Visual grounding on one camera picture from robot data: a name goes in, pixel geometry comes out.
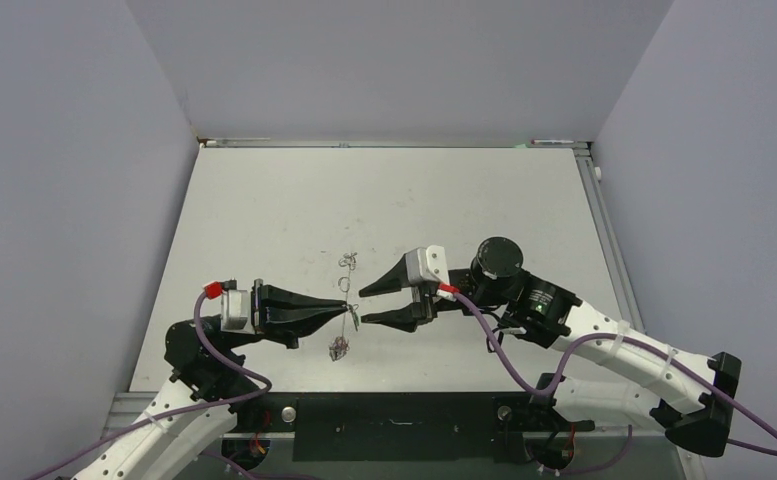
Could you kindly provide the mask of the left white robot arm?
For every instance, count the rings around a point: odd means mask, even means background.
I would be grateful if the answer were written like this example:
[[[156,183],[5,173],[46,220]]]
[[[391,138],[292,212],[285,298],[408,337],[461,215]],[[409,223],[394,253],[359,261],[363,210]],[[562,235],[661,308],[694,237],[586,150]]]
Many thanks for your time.
[[[133,423],[77,453],[91,462],[76,479],[172,479],[217,438],[260,421],[273,384],[237,348],[263,341],[296,349],[301,339],[346,314],[340,299],[297,294],[256,280],[205,285],[193,316],[165,335],[171,374]]]

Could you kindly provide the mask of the metal crescent keyring plate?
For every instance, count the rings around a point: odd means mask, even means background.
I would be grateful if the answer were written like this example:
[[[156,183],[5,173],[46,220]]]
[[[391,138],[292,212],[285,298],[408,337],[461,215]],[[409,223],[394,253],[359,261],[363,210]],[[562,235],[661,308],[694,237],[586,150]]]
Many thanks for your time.
[[[354,331],[357,331],[360,325],[359,316],[357,314],[358,306],[350,302],[352,275],[357,268],[357,255],[358,253],[355,251],[346,252],[338,261],[339,267],[344,270],[344,274],[337,280],[337,286],[344,294],[345,312],[341,317],[339,334],[332,340],[328,347],[329,357],[333,362],[340,361],[349,352],[350,342],[347,336],[348,324],[352,324]]]

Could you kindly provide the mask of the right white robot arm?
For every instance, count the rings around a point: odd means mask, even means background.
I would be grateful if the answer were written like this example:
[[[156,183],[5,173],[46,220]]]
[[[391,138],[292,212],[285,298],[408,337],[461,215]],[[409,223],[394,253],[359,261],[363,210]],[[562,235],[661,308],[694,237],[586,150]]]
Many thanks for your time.
[[[450,269],[445,249],[411,250],[362,288],[374,297],[411,289],[404,308],[364,316],[368,324],[414,332],[442,311],[497,311],[486,342],[497,355],[502,335],[575,355],[620,376],[617,383],[581,381],[562,369],[531,388],[529,414],[543,428],[561,421],[630,425],[662,432],[674,445],[717,458],[729,442],[741,360],[677,349],[597,310],[575,293],[531,274],[520,247],[505,237],[484,240],[466,269]]]

